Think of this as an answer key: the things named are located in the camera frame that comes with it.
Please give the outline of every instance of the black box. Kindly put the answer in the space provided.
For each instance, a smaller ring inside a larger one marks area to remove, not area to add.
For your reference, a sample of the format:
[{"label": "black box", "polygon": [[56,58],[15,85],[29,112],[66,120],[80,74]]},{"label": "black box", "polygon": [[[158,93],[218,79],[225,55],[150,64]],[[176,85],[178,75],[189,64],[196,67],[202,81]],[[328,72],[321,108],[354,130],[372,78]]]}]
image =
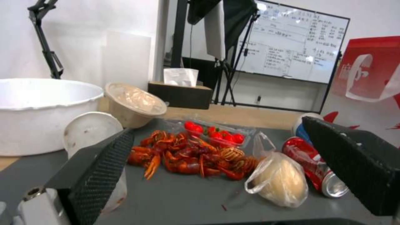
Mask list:
[{"label": "black box", "polygon": [[150,81],[148,92],[154,94],[170,107],[208,109],[212,98],[212,89],[204,86],[183,87]]}]

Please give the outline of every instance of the bread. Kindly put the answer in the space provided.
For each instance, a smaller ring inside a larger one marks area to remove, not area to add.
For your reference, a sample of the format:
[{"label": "bread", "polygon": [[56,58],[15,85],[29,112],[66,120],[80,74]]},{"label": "bread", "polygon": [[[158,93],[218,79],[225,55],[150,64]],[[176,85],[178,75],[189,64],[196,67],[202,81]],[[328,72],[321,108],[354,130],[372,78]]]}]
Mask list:
[{"label": "bread", "polygon": [[271,164],[253,180],[253,184],[257,186],[269,180],[259,192],[261,196],[280,206],[299,206],[308,194],[300,165],[282,153],[274,153],[272,158]]}]

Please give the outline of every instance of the soda can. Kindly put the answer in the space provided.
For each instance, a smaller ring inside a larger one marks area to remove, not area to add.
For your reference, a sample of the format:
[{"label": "soda can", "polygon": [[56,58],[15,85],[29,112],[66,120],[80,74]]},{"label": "soda can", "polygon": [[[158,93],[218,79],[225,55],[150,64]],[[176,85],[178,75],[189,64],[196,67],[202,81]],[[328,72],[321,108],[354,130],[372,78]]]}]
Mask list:
[{"label": "soda can", "polygon": [[306,130],[304,129],[303,121],[302,121],[303,117],[314,117],[314,118],[318,118],[318,119],[322,119],[322,120],[323,120],[323,117],[319,114],[312,113],[312,112],[304,113],[299,118],[297,118],[296,122],[292,126],[292,135],[293,136],[300,137],[303,140],[305,140],[306,142],[308,142],[311,146],[313,146],[313,143],[310,140],[310,137],[308,136]]},{"label": "soda can", "polygon": [[303,166],[304,173],[315,189],[325,196],[339,198],[349,189],[321,158],[318,151],[299,137],[289,138],[282,147],[282,152]]}]

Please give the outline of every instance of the red crayfish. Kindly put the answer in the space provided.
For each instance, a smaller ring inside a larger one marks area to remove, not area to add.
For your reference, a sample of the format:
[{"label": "red crayfish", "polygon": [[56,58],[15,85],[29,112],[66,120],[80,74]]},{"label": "red crayfish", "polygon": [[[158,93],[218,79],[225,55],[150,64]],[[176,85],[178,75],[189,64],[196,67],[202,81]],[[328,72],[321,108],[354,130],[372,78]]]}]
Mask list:
[{"label": "red crayfish", "polygon": [[154,131],[132,147],[128,163],[146,168],[144,177],[149,180],[163,161],[172,173],[200,174],[201,177],[224,173],[228,178],[241,180],[253,172],[258,164],[254,157],[234,148],[218,149],[204,140],[186,133],[176,136],[166,131]]}]

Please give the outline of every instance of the white cup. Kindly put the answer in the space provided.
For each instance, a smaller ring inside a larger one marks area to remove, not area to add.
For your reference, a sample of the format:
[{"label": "white cup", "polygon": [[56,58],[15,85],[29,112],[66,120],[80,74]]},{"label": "white cup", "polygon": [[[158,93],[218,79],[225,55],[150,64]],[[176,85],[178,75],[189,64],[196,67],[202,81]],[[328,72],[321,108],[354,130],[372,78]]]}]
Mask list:
[{"label": "white cup", "polygon": [[[108,113],[87,112],[75,117],[64,129],[63,144],[68,159],[78,150],[97,144],[122,130],[121,123]],[[126,199],[127,194],[124,169],[102,213],[116,209]]]}]

